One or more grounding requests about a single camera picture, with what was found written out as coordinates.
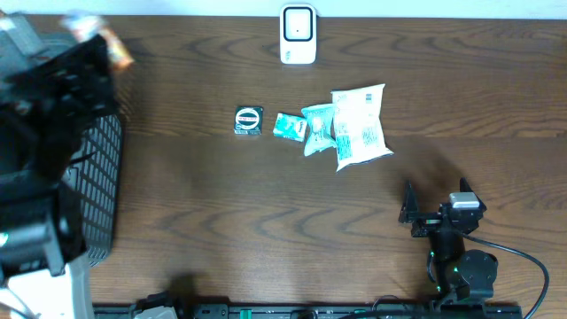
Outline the white barcode scanner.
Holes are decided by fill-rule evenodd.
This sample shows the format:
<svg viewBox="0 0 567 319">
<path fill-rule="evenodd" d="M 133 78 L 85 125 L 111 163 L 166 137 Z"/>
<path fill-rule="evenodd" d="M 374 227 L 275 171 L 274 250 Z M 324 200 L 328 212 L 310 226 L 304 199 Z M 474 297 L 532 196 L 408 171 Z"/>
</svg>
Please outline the white barcode scanner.
<svg viewBox="0 0 567 319">
<path fill-rule="evenodd" d="M 280 60 L 286 65 L 310 65 L 317 52 L 317 15 L 310 4 L 287 4 L 279 16 Z"/>
</svg>

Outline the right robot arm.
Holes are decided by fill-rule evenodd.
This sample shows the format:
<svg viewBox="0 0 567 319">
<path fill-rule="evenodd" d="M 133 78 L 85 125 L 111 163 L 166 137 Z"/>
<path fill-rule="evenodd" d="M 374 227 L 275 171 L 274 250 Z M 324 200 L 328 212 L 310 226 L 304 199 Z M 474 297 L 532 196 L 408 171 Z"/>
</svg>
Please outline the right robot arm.
<svg viewBox="0 0 567 319">
<path fill-rule="evenodd" d="M 464 238 L 479 226 L 486 206 L 467 181 L 432 213 L 422 213 L 411 183 L 406 183 L 399 222 L 411 225 L 412 237 L 430 243 L 428 276 L 438 286 L 431 303 L 437 311 L 448 307 L 482 307 L 493 296 L 498 260 L 490 253 L 465 248 Z"/>
</svg>

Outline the cream snack bag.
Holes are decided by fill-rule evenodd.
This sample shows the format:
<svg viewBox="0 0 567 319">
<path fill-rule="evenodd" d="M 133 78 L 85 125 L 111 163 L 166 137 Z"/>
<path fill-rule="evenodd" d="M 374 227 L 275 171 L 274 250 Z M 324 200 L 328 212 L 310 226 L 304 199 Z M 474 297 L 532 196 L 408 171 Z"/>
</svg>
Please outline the cream snack bag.
<svg viewBox="0 0 567 319">
<path fill-rule="evenodd" d="M 380 120 L 384 84 L 359 89 L 333 90 L 336 106 L 333 126 L 341 169 L 391 156 Z"/>
</svg>

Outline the teal gum box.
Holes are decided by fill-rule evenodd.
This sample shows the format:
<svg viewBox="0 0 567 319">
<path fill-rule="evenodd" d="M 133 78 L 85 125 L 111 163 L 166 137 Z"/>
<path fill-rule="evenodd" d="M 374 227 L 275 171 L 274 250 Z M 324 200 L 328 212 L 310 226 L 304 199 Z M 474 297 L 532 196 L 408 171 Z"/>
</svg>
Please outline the teal gum box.
<svg viewBox="0 0 567 319">
<path fill-rule="evenodd" d="M 273 134 L 276 137 L 290 139 L 296 142 L 303 142 L 307 130 L 307 120 L 285 113 L 276 116 Z"/>
</svg>

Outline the teal small snack packet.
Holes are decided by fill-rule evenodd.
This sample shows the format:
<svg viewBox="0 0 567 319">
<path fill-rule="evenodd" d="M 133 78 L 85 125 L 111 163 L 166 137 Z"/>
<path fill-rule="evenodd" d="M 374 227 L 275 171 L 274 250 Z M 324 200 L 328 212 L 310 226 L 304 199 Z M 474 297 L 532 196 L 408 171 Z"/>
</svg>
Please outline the teal small snack packet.
<svg viewBox="0 0 567 319">
<path fill-rule="evenodd" d="M 311 105 L 301 110 L 309 126 L 309 136 L 304 149 L 306 157 L 330 147 L 337 147 L 337 143 L 331 135 L 335 111 L 336 106 L 334 104 Z"/>
</svg>

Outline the grey plastic shopping basket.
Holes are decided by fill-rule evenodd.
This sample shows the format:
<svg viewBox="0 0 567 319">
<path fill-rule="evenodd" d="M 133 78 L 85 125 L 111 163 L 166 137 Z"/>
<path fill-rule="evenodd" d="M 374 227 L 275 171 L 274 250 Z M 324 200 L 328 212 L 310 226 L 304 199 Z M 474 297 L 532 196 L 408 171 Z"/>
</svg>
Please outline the grey plastic shopping basket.
<svg viewBox="0 0 567 319">
<path fill-rule="evenodd" d="M 112 250 L 123 130 L 118 113 L 80 131 L 1 109 L 1 268 L 48 269 Z"/>
</svg>

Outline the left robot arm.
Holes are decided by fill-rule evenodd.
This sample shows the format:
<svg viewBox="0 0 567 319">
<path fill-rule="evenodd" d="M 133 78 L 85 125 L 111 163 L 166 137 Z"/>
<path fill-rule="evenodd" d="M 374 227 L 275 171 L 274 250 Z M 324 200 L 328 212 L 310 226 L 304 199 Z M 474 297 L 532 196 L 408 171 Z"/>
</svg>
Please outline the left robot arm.
<svg viewBox="0 0 567 319">
<path fill-rule="evenodd" d="M 91 318 L 80 192 L 65 180 L 96 122 L 119 111 L 103 37 L 52 51 L 1 17 L 1 306 L 14 318 Z"/>
</svg>

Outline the orange snack packet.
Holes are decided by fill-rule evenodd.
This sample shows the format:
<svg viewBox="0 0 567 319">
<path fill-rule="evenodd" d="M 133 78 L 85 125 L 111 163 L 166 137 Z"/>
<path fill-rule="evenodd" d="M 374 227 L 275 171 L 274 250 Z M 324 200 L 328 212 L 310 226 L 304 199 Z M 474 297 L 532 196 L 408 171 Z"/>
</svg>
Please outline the orange snack packet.
<svg viewBox="0 0 567 319">
<path fill-rule="evenodd" d="M 113 69 L 123 71 L 135 62 L 122 40 L 101 16 L 88 12 L 70 12 L 61 19 L 60 24 L 68 29 L 79 43 L 100 35 L 106 42 Z"/>
</svg>

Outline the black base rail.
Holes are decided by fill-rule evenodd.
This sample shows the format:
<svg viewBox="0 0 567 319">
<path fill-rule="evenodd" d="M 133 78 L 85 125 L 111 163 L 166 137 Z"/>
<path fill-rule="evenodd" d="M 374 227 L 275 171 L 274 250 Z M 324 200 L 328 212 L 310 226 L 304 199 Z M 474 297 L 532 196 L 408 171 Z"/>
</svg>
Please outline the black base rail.
<svg viewBox="0 0 567 319">
<path fill-rule="evenodd" d="M 444 306 L 438 310 L 386 300 L 371 305 L 95 305 L 96 318 L 293 319 L 293 318 L 504 318 L 522 316 L 518 306 Z"/>
</svg>

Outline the round black white container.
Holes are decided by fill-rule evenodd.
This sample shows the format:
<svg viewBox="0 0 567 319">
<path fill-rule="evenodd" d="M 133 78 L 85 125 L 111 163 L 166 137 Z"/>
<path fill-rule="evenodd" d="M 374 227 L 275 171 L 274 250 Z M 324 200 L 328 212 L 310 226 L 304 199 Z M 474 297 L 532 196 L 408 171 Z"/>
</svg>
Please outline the round black white container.
<svg viewBox="0 0 567 319">
<path fill-rule="evenodd" d="M 238 106 L 236 108 L 234 119 L 236 135 L 259 136 L 262 123 L 263 108 L 261 106 Z"/>
</svg>

